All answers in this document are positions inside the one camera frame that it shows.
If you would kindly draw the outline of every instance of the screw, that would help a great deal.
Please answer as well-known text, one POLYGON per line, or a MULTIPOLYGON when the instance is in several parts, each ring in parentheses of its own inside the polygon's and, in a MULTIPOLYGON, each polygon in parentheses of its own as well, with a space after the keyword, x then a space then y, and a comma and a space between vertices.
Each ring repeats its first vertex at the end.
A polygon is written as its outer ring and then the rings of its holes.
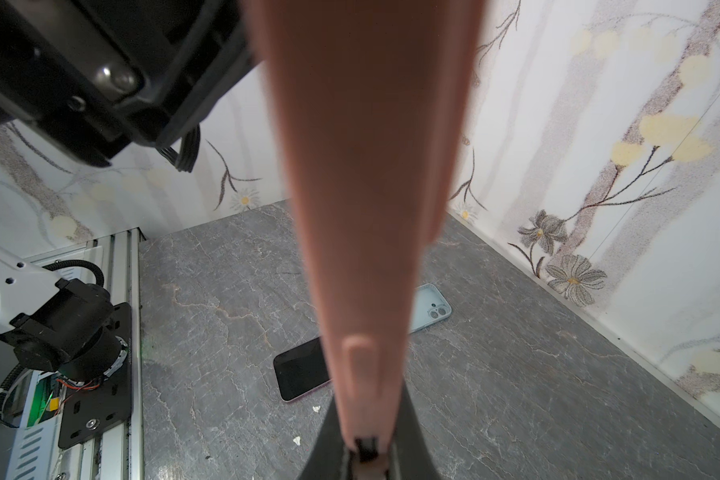
POLYGON ((85 100, 77 95, 73 95, 69 100, 67 100, 67 107, 69 107, 72 111, 84 111, 86 107, 85 100))
POLYGON ((97 77, 100 82, 108 83, 121 94, 129 94, 139 86, 136 73, 125 65, 105 65, 97 77))

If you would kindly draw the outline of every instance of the black phone screen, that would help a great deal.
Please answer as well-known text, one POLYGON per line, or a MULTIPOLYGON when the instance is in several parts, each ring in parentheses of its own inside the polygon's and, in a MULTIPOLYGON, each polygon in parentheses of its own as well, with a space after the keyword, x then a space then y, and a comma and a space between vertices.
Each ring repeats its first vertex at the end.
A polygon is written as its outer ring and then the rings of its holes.
POLYGON ((280 397, 286 402, 331 379, 322 356, 320 337, 283 352, 272 360, 280 397))

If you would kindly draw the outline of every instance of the smartphone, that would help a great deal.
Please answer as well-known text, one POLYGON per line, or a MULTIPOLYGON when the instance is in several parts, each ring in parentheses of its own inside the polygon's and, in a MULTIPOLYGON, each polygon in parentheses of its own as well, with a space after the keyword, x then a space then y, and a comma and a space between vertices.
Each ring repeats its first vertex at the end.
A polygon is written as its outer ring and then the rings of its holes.
MULTIPOLYGON (((451 316, 448 304, 440 290, 431 283, 422 285, 414 294, 411 312, 411 333, 451 316)), ((296 400, 331 381, 322 355, 320 337, 283 352, 272 360, 280 397, 286 402, 296 400)))

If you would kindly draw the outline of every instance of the table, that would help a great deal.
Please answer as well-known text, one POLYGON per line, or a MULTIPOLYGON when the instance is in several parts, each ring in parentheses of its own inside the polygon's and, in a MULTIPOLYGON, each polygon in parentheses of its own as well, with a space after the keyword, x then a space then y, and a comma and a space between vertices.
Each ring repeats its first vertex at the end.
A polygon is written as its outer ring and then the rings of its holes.
MULTIPOLYGON (((140 282, 145 477, 295 478, 332 390, 272 370, 318 334, 287 205, 143 242, 140 282)), ((456 220, 420 283, 454 310, 406 370, 443 478, 720 478, 717 427, 456 220)))

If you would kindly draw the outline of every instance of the light blue phone case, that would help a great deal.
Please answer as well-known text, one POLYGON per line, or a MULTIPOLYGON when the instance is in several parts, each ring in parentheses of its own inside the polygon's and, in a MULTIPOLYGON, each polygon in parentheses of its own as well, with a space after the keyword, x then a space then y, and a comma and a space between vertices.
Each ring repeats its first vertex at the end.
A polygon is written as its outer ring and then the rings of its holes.
POLYGON ((431 283, 420 286, 414 294, 411 333, 447 319, 452 312, 448 301, 436 286, 431 283))

